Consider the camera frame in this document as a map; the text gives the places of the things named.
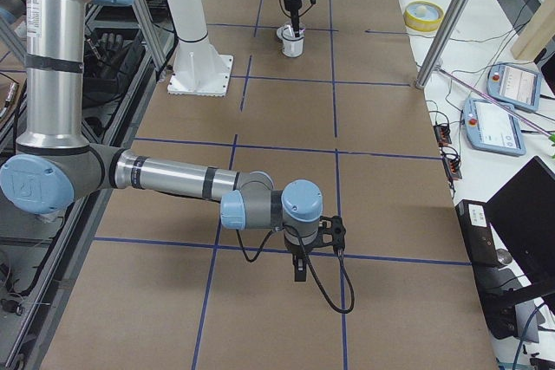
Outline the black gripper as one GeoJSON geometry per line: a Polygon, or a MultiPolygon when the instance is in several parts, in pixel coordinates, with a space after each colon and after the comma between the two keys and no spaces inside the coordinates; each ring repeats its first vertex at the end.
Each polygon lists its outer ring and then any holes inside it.
{"type": "Polygon", "coordinates": [[[292,264],[294,268],[294,281],[306,281],[306,262],[302,256],[303,253],[308,254],[311,251],[310,245],[313,243],[313,235],[299,237],[293,229],[284,230],[284,244],[292,256],[292,264]]]}
{"type": "Polygon", "coordinates": [[[284,0],[284,8],[291,16],[291,27],[295,37],[300,37],[299,11],[301,0],[284,0]]]}

